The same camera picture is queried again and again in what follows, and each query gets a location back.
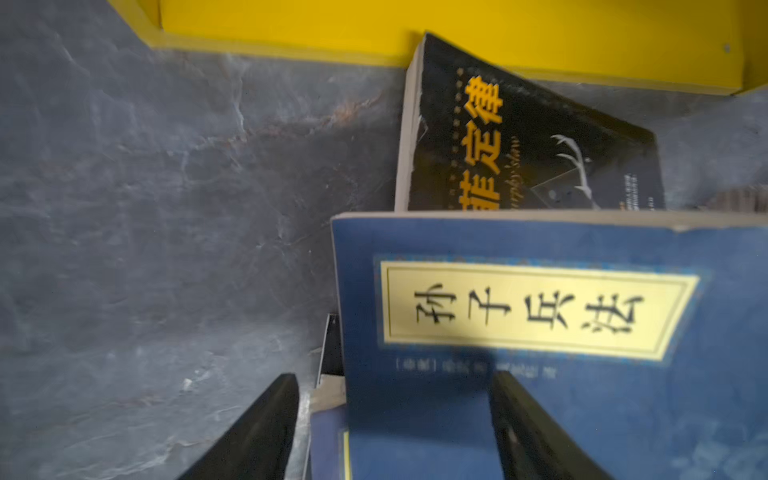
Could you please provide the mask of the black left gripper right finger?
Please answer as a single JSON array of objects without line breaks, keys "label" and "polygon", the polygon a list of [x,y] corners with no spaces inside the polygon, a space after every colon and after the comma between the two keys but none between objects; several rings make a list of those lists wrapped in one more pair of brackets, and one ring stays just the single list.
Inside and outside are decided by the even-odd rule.
[{"label": "black left gripper right finger", "polygon": [[489,404],[506,479],[608,479],[508,371],[493,374]]}]

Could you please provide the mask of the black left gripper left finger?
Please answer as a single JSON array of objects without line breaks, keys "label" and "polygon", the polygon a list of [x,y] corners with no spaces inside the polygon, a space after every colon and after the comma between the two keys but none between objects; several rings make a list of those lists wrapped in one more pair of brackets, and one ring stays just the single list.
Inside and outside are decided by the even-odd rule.
[{"label": "black left gripper left finger", "polygon": [[296,376],[279,375],[180,478],[282,479],[292,450],[299,400]]}]

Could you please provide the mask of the blue book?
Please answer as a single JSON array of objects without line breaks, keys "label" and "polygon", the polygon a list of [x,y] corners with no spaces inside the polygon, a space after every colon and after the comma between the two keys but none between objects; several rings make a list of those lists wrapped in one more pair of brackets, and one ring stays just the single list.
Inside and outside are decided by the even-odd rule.
[{"label": "blue book", "polygon": [[343,376],[321,374],[310,396],[309,448],[304,479],[351,479]]}]

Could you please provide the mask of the blue book Sunzi label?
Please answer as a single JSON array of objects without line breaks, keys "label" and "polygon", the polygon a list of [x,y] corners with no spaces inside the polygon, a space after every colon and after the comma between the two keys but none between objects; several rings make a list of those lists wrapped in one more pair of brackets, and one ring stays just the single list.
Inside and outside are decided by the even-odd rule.
[{"label": "blue book Sunzi label", "polygon": [[599,473],[767,475],[767,219],[706,211],[331,221],[355,479],[499,479],[511,374]]}]

